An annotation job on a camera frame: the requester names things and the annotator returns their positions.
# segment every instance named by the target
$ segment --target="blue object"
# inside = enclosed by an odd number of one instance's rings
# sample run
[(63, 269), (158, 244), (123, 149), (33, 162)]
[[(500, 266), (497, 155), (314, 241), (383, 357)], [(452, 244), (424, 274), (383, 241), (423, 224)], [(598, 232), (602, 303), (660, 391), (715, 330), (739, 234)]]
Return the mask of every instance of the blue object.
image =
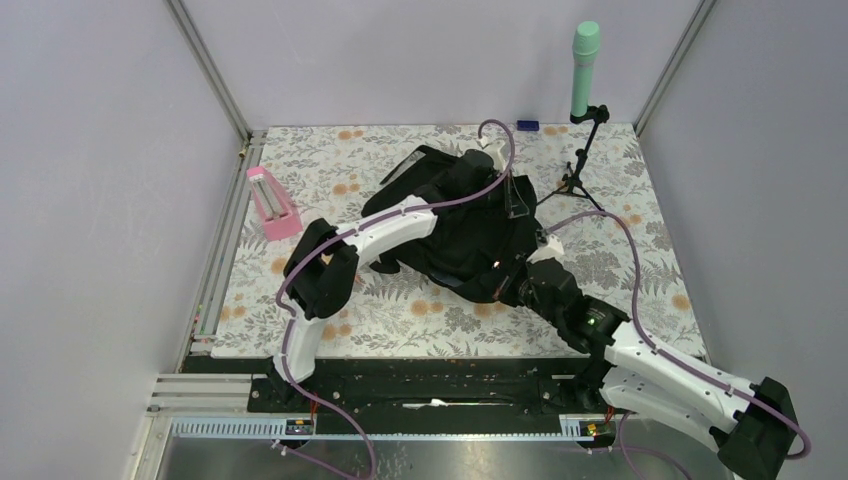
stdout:
[(515, 122), (515, 126), (519, 132), (538, 132), (539, 122), (536, 120), (519, 120)]

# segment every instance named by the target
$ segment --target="floral mat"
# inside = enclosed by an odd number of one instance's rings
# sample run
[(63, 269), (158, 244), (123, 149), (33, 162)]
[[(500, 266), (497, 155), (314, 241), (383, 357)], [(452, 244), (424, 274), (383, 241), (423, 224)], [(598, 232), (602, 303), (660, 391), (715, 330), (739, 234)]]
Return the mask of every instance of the floral mat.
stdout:
[[(497, 128), (487, 134), (499, 136)], [(558, 185), (588, 125), (547, 125), (515, 132), (515, 172), (529, 175), (542, 198)], [(378, 183), (418, 145), (458, 153), (474, 148), (476, 126), (277, 127), (268, 132), (261, 165), (289, 190), (304, 226), (360, 218)], [(597, 201), (629, 224), (643, 282), (640, 318), (663, 340), (691, 355), (705, 352), (680, 267), (663, 223), (639, 143), (628, 124), (602, 125), (581, 175)], [(552, 225), (592, 208), (555, 196), (537, 218)], [(630, 312), (633, 259), (618, 224), (590, 218), (560, 232), (562, 259), (583, 292)], [(253, 202), (241, 231), (212, 355), (265, 357), (278, 351), (286, 315), (274, 305), (283, 267), (300, 236), (267, 242)], [(361, 268), (353, 295), (323, 332), (320, 357), (545, 357), (578, 355), (529, 309), (476, 305), (403, 267), (398, 275)]]

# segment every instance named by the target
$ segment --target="white panel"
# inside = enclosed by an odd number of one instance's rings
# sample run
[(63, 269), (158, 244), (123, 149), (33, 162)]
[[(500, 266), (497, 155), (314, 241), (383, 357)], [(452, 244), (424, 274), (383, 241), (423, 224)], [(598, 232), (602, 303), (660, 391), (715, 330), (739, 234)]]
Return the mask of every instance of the white panel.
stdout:
[(591, 101), (632, 122), (698, 0), (187, 0), (247, 122), (567, 122), (571, 41), (601, 25)]
[(719, 2), (642, 137), (712, 359), (783, 382), (812, 437), (787, 480), (845, 477), (846, 17)]
[(119, 478), (238, 141), (162, 1), (0, 3), (0, 478)]

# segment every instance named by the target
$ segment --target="tripod stand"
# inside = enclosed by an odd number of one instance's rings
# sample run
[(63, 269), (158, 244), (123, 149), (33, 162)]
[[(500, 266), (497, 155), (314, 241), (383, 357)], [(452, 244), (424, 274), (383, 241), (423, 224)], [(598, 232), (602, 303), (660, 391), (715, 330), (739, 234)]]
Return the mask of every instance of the tripod stand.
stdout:
[(592, 120), (594, 125), (592, 125), (592, 132), (589, 133), (589, 139), (586, 140), (586, 146), (575, 152), (575, 155), (577, 156), (576, 168), (572, 170), (571, 162), (566, 163), (565, 175), (562, 176), (562, 186), (540, 200), (537, 205), (540, 205), (553, 195), (567, 195), (569, 197), (585, 198), (592, 202), (598, 210), (604, 210), (583, 186), (583, 181), (580, 180), (580, 172), (583, 171), (583, 167), (586, 166), (586, 160), (589, 157), (589, 148), (592, 146), (592, 141), (595, 139), (595, 134), (598, 132), (598, 126), (609, 120), (609, 110), (607, 109), (607, 106), (601, 105), (599, 107), (589, 107), (586, 109), (585, 115), (581, 117), (575, 117), (574, 115), (571, 116), (571, 123), (574, 124), (583, 123), (586, 120)]

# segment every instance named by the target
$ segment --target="wire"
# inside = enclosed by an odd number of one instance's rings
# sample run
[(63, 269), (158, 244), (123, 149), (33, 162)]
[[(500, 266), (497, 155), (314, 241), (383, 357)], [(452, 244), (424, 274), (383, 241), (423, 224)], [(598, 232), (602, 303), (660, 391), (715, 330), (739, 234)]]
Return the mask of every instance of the wire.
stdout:
[(612, 420), (612, 417), (614, 417), (614, 416), (615, 416), (615, 407), (612, 407), (612, 406), (607, 407), (607, 414), (604, 417), (604, 425), (609, 425), (610, 420)]
[(724, 390), (728, 395), (736, 395), (737, 397), (745, 400), (746, 402), (756, 405), (757, 407), (765, 410), (771, 416), (780, 420), (784, 425), (789, 427), (789, 429), (791, 429), (793, 432), (795, 432), (801, 438), (801, 441), (803, 442), (803, 446), (801, 447), (800, 451), (798, 451), (797, 453), (787, 455), (786, 458), (788, 458), (790, 460), (798, 460), (798, 459), (801, 459), (801, 458), (808, 456), (813, 449), (812, 441), (810, 440), (809, 435), (807, 435), (807, 432), (805, 432), (796, 422), (789, 419), (786, 415), (778, 412), (776, 409), (772, 408), (770, 405), (767, 405), (765, 402), (763, 402), (763, 401), (761, 401), (757, 398), (754, 398), (753, 396), (748, 395), (745, 392), (740, 392), (738, 390), (735, 390), (733, 388), (733, 386), (731, 386), (729, 383), (725, 383), (725, 382), (722, 382), (720, 380), (717, 380), (717, 379), (701, 372), (700, 370), (690, 366), (689, 364), (687, 364), (683, 360), (680, 360), (679, 358), (672, 355), (671, 353), (666, 352), (665, 350), (659, 348), (657, 346), (656, 342), (654, 342), (651, 339), (651, 337), (648, 335), (648, 333), (642, 327), (642, 322), (639, 320), (639, 313), (637, 311), (639, 286), (642, 282), (642, 268), (641, 268), (641, 264), (639, 263), (639, 252), (636, 250), (636, 241), (633, 240), (633, 234), (630, 233), (630, 229), (627, 227), (627, 224), (624, 223), (624, 220), (619, 218), (617, 215), (610, 213), (610, 212), (606, 212), (606, 211), (582, 212), (582, 213), (578, 213), (577, 215), (574, 215), (572, 217), (569, 217), (569, 218), (555, 224), (554, 226), (548, 228), (548, 232), (549, 233), (554, 232), (554, 231), (559, 230), (560, 228), (568, 225), (569, 223), (575, 222), (575, 221), (580, 220), (582, 218), (591, 217), (591, 216), (600, 216), (600, 217), (612, 218), (613, 220), (615, 220), (618, 223), (619, 226), (621, 226), (621, 229), (624, 230), (624, 234), (627, 236), (627, 242), (630, 244), (630, 251), (633, 254), (633, 264), (636, 267), (636, 279), (634, 280), (634, 284), (633, 284), (633, 297), (632, 297), (632, 300), (631, 300), (630, 307), (631, 307), (631, 310), (632, 310), (632, 313), (633, 313), (633, 326), (636, 328), (636, 332), (639, 334), (639, 337), (642, 339), (642, 341), (645, 342), (645, 344), (648, 345), (651, 348), (652, 351), (654, 351), (658, 355), (661, 355), (662, 357), (666, 358), (668, 361), (677, 365), (678, 367), (682, 368), (683, 370), (685, 370), (685, 371), (691, 373), (692, 375), (698, 377), (700, 380), (703, 380), (703, 381), (709, 383), (710, 385), (712, 385), (716, 388), (720, 388), (720, 389)]
[(590, 448), (590, 449), (565, 448), (565, 449), (559, 449), (559, 450), (566, 451), (566, 452), (574, 452), (574, 453), (587, 452), (589, 454), (611, 453), (615, 450), (621, 450), (621, 453), (624, 454), (624, 459), (627, 460), (627, 464), (630, 466), (630, 469), (633, 470), (633, 473), (635, 473), (636, 476), (639, 477), (642, 480), (644, 480), (644, 477), (642, 476), (641, 472), (639, 472), (639, 470), (636, 469), (636, 465), (630, 459), (630, 456), (628, 455), (628, 453), (642, 453), (642, 454), (645, 454), (645, 455), (651, 455), (653, 457), (659, 458), (660, 460), (664, 460), (664, 461), (670, 463), (672, 466), (674, 466), (674, 468), (676, 468), (680, 473), (682, 473), (684, 477), (686, 477), (686, 480), (692, 480), (692, 478), (693, 478), (692, 474), (689, 473), (688, 470), (686, 470), (686, 467), (684, 467), (680, 462), (675, 460), (670, 455), (665, 454), (665, 453), (660, 452), (660, 451), (657, 451), (657, 450), (650, 449), (650, 448), (625, 447), (624, 446), (624, 442), (623, 442), (624, 437), (622, 436), (622, 431), (623, 431), (623, 428), (624, 428), (624, 421), (627, 420), (627, 418), (629, 416), (630, 416), (630, 412), (625, 413), (624, 416), (621, 418), (621, 420), (618, 423), (618, 433), (616, 434), (616, 436), (618, 437), (618, 443), (619, 444), (616, 445), (616, 446), (609, 447), (609, 448)]
[[(500, 185), (506, 179), (506, 177), (508, 175), (510, 175), (510, 173), (512, 171), (512, 164), (515, 161), (515, 139), (513, 138), (512, 132), (509, 130), (509, 127), (505, 123), (501, 122), (500, 120), (495, 120), (495, 119), (485, 120), (485, 121), (483, 121), (483, 123), (480, 124), (480, 126), (477, 128), (477, 138), (483, 137), (483, 128), (486, 125), (489, 125), (489, 124), (494, 124), (494, 125), (499, 126), (501, 129), (503, 129), (504, 133), (506, 133), (506, 136), (509, 139), (509, 161), (507, 161), (507, 164), (506, 164), (506, 167), (504, 168), (504, 171), (501, 172), (500, 175), (498, 175), (498, 177), (495, 179), (494, 182), (492, 182), (491, 184), (489, 184), (485, 188), (481, 189), (479, 192), (473, 193), (471, 195), (468, 195), (468, 196), (465, 196), (465, 197), (462, 197), (462, 198), (458, 198), (458, 199), (455, 199), (455, 200), (448, 200), (448, 201), (445, 201), (445, 202), (416, 205), (416, 206), (412, 206), (412, 207), (407, 207), (406, 209), (399, 208), (399, 209), (394, 210), (392, 212), (388, 212), (388, 213), (385, 213), (385, 214), (380, 215), (378, 217), (375, 217), (371, 220), (368, 220), (367, 222), (364, 222), (359, 227), (355, 227), (355, 228), (347, 230), (343, 233), (339, 233), (335, 237), (332, 237), (332, 238), (326, 240), (324, 243), (322, 243), (321, 245), (316, 247), (315, 250), (312, 250), (311, 252), (309, 252), (309, 254), (306, 255), (303, 258), (303, 260), (301, 260), (297, 265), (295, 265), (295, 267), (292, 269), (291, 272), (289, 272), (289, 274), (286, 276), (285, 280), (283, 280), (282, 285), (280, 285), (280, 289), (277, 290), (277, 295), (275, 297), (275, 301), (277, 303), (277, 306), (282, 308), (283, 310), (287, 311), (289, 314), (291, 314), (291, 318), (289, 319), (289, 322), (286, 324), (285, 334), (283, 335), (283, 344), (280, 348), (280, 353), (282, 354), (282, 357), (283, 357), (282, 358), (282, 360), (283, 360), (282, 361), (283, 375), (286, 377), (286, 381), (289, 384), (291, 384), (291, 386), (294, 387), (294, 389), (297, 390), (298, 393), (300, 393), (304, 397), (318, 403), (319, 405), (323, 405), (323, 406), (329, 408), (330, 410), (336, 412), (342, 418), (344, 418), (357, 431), (357, 433), (359, 433), (359, 436), (361, 436), (362, 439), (365, 441), (365, 446), (368, 448), (368, 456), (370, 457), (370, 460), (371, 460), (371, 469), (368, 473), (368, 476), (365, 477), (366, 479), (373, 479), (375, 477), (376, 473), (377, 473), (376, 472), (376, 470), (377, 470), (376, 469), (377, 456), (376, 456), (376, 453), (374, 451), (374, 444), (368, 438), (368, 435), (365, 434), (365, 430), (363, 430), (362, 426), (360, 426), (359, 423), (357, 423), (356, 420), (354, 420), (354, 418), (351, 417), (342, 408), (336, 406), (335, 404), (333, 404), (331, 402), (328, 402), (326, 400), (321, 399), (317, 395), (313, 395), (313, 394), (307, 392), (303, 387), (301, 387), (297, 383), (297, 381), (294, 379), (294, 376), (292, 375), (291, 371), (289, 370), (288, 357), (287, 357), (288, 346), (289, 346), (288, 344), (289, 344), (289, 339), (291, 337), (291, 334), (294, 331), (294, 324), (295, 324), (296, 319), (297, 319), (297, 311), (295, 311), (295, 309), (292, 308), (290, 305), (287, 305), (286, 303), (283, 302), (283, 296), (285, 295), (286, 290), (288, 289), (289, 285), (291, 285), (291, 282), (295, 279), (295, 277), (297, 275), (300, 274), (301, 271), (303, 271), (303, 269), (306, 267), (306, 265), (308, 265), (309, 262), (311, 262), (315, 257), (317, 257), (318, 255), (323, 253), (327, 248), (329, 248), (333, 244), (335, 244), (337, 242), (341, 242), (342, 240), (344, 240), (345, 238), (347, 238), (351, 235), (354, 235), (358, 232), (362, 232), (364, 230), (367, 230), (368, 228), (371, 228), (374, 225), (377, 225), (378, 223), (384, 222), (384, 221), (386, 221), (390, 218), (396, 217), (398, 215), (403, 215), (406, 212), (417, 212), (417, 211), (420, 211), (420, 210), (433, 210), (433, 209), (436, 209), (436, 208), (454, 207), (456, 205), (460, 205), (460, 204), (463, 204), (463, 203), (472, 202), (474, 200), (477, 200), (478, 198), (480, 198), (484, 195), (487, 195), (489, 192), (491, 192), (492, 190), (497, 188), (497, 186)], [(302, 458), (302, 459), (304, 459), (308, 462), (311, 462), (311, 463), (318, 465), (318, 466), (320, 466), (320, 467), (322, 467), (326, 470), (329, 470), (329, 471), (331, 471), (331, 472), (335, 473), (336, 475), (339, 475), (343, 478), (346, 478), (346, 479), (349, 479), (349, 480), (362, 480), (360, 477), (355, 477), (353, 475), (345, 473), (345, 472), (337, 469), (336, 467), (330, 465), (327, 462), (324, 462), (322, 460), (314, 458), (314, 457), (307, 455), (303, 452), (299, 452), (297, 450), (291, 450), (291, 449), (288, 449), (287, 447), (283, 447), (283, 454), (285, 454), (287, 451), (291, 452), (295, 456), (300, 457), (300, 458)]]
[(636, 464), (633, 463), (633, 460), (630, 459), (630, 454), (627, 453), (628, 447), (624, 446), (624, 422), (630, 417), (630, 412), (624, 414), (621, 417), (621, 421), (618, 422), (618, 448), (621, 449), (621, 454), (624, 455), (624, 459), (627, 460), (627, 464), (630, 465), (630, 469), (633, 470), (633, 473), (639, 477), (639, 480), (645, 480), (645, 477), (642, 475), (642, 472), (636, 468)]

